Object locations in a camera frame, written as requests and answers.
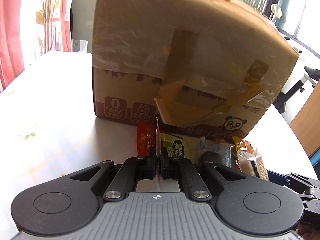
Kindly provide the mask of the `red snack packet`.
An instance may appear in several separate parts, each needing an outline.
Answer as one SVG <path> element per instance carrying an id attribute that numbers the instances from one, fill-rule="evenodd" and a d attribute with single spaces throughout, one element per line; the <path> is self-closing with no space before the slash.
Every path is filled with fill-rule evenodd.
<path id="1" fill-rule="evenodd" d="M 159 120 L 156 117 L 154 124 L 139 122 L 137 125 L 137 155 L 147 157 L 147 167 L 152 173 L 155 180 L 157 192 L 160 191 L 161 174 L 160 174 L 160 155 L 161 155 L 161 138 L 159 131 Z"/>

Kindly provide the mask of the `green snack packet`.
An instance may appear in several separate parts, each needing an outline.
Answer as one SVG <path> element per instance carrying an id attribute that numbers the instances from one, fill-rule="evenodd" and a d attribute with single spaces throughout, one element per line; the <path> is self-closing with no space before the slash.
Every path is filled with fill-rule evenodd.
<path id="1" fill-rule="evenodd" d="M 161 133 L 162 145 L 167 148 L 169 157 L 188 158 L 193 164 L 199 160 L 199 138 L 178 137 L 177 135 Z"/>

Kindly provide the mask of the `clear cracker snack packet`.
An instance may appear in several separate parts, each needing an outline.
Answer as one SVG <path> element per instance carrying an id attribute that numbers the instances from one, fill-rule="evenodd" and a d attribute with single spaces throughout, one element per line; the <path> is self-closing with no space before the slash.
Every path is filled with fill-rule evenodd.
<path id="1" fill-rule="evenodd" d="M 232 153 L 235 157 L 235 163 L 242 173 L 250 176 L 269 181 L 267 170 L 261 154 L 254 149 L 251 143 L 247 140 L 233 136 L 234 149 Z"/>

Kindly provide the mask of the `blue white snack packet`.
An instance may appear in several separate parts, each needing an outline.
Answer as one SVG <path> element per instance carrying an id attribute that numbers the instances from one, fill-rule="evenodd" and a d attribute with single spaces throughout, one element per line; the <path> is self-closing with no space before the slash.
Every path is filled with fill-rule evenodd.
<path id="1" fill-rule="evenodd" d="M 213 161 L 231 167 L 232 147 L 232 144 L 222 139 L 216 142 L 201 137 L 198 150 L 198 164 L 202 165 L 204 161 Z"/>

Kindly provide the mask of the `wooden cabinet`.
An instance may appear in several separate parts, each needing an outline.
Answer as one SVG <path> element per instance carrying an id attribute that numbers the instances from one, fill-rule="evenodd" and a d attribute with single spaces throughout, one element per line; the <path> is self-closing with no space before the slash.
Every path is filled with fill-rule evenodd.
<path id="1" fill-rule="evenodd" d="M 306 155 L 310 158 L 319 150 L 320 143 L 320 90 L 319 82 L 308 100 L 291 121 L 290 127 Z"/>

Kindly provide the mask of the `black exercise bike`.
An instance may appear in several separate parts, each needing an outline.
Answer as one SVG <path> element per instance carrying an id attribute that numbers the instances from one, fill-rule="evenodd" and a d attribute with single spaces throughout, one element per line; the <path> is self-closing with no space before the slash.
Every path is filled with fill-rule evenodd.
<path id="1" fill-rule="evenodd" d="M 286 102 L 291 99 L 291 97 L 294 96 L 297 91 L 300 91 L 301 93 L 304 92 L 305 89 L 303 85 L 304 83 L 306 83 L 306 81 L 311 82 L 312 88 L 316 87 L 316 81 L 319 81 L 320 78 L 320 70 L 312 69 L 308 66 L 305 66 L 304 70 L 304 76 L 299 79 L 287 93 L 283 93 L 282 91 L 280 91 L 280 93 L 274 100 L 273 105 L 280 114 L 283 114 L 285 112 Z"/>

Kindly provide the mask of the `large cardboard box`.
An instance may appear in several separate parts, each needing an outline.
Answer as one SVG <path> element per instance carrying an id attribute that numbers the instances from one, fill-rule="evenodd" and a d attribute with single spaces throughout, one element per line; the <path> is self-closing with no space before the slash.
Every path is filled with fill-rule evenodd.
<path id="1" fill-rule="evenodd" d="M 94 112 L 191 137 L 244 138 L 298 58 L 240 0 L 97 0 Z"/>

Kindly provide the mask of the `red patterned curtain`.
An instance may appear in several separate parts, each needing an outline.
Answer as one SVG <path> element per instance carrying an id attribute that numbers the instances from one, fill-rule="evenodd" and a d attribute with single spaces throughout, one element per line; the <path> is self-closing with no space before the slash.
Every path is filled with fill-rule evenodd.
<path id="1" fill-rule="evenodd" d="M 51 50 L 72 50 L 72 0 L 1 0 L 1 90 Z"/>

